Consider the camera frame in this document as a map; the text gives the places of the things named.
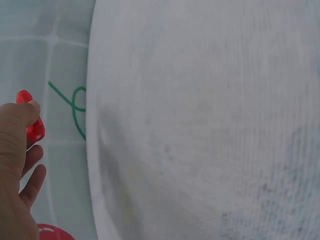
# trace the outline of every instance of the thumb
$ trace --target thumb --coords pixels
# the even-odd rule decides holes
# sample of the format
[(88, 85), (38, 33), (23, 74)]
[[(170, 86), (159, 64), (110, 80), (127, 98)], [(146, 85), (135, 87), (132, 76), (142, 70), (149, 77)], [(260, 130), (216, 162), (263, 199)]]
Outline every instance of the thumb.
[(36, 101), (0, 106), (0, 172), (11, 172), (20, 180), (26, 158), (26, 127), (34, 124), (39, 115)]

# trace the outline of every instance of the green cable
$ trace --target green cable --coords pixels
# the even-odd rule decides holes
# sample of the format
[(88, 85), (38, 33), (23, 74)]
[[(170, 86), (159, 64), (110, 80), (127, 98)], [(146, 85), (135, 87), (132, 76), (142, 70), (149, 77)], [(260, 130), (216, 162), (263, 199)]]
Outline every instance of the green cable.
[(55, 91), (72, 109), (72, 117), (73, 117), (73, 121), (74, 121), (74, 125), (76, 127), (76, 129), (78, 130), (79, 134), (83, 137), (84, 140), (86, 140), (86, 135), (84, 134), (84, 131), (82, 131), (81, 127), (79, 126), (79, 122), (78, 122), (78, 119), (77, 119), (77, 114), (76, 114), (76, 111), (79, 111), (79, 112), (85, 112), (86, 109), (85, 108), (81, 108), (81, 107), (78, 107), (76, 106), (76, 96), (77, 96), (77, 93), (79, 91), (86, 91), (86, 88), (84, 86), (79, 86), (77, 87), (74, 91), (73, 91), (73, 94), (72, 94), (72, 99), (71, 101), (65, 96), (63, 95), (58, 88), (56, 88), (55, 85), (53, 85), (52, 82), (48, 82), (49, 86), (53, 89), (53, 91)]

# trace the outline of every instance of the red object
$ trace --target red object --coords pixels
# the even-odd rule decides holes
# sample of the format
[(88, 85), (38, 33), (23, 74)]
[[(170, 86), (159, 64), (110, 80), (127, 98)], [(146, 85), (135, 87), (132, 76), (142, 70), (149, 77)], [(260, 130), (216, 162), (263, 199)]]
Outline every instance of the red object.
[(49, 224), (38, 224), (40, 240), (75, 240), (66, 231)]
[[(22, 90), (17, 93), (15, 102), (17, 104), (28, 103), (31, 100), (33, 100), (31, 94), (26, 90)], [(26, 135), (34, 143), (45, 137), (45, 125), (40, 117), (32, 126), (26, 128)]]

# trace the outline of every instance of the white cloth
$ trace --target white cloth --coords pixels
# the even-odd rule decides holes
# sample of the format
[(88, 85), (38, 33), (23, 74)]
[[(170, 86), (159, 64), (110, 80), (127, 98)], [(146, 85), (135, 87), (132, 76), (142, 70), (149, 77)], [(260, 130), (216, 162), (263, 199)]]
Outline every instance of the white cloth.
[(320, 239), (318, 0), (97, 0), (99, 239)]

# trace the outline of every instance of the finger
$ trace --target finger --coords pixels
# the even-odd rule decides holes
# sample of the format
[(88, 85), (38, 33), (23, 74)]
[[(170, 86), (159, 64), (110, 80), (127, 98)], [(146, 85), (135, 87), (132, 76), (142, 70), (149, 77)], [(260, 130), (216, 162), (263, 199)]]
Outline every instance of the finger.
[(42, 159), (43, 156), (44, 150), (39, 145), (34, 145), (29, 151), (27, 151), (21, 178), (23, 178), (26, 175), (26, 173), (29, 172), (29, 170), (32, 169), (40, 159)]
[(47, 174), (46, 167), (38, 165), (19, 196), (28, 209), (31, 209)]
[(32, 140), (26, 137), (26, 149), (28, 150), (33, 144), (35, 144)]
[(40, 116), (40, 105), (37, 101), (22, 103), (7, 103), (1, 106), (1, 114), (3, 116), (13, 116), (17, 118), (24, 127), (34, 124)]

